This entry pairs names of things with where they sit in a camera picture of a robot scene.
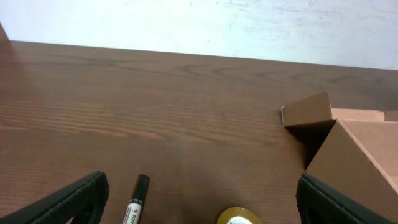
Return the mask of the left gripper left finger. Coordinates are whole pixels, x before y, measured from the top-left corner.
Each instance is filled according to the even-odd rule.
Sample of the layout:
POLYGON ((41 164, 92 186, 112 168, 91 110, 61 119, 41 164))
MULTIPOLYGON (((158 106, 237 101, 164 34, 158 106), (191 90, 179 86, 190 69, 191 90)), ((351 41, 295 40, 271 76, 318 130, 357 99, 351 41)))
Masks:
POLYGON ((93 172, 70 185, 1 218, 1 223, 99 224, 109 197, 102 171, 93 172))

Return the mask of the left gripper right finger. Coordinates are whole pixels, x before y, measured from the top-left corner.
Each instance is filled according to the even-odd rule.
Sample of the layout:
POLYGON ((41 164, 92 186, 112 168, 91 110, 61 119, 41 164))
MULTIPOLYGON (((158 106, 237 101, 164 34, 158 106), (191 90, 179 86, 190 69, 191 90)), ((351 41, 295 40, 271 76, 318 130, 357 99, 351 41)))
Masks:
POLYGON ((298 181, 296 201, 302 224, 394 224, 309 174, 298 181))

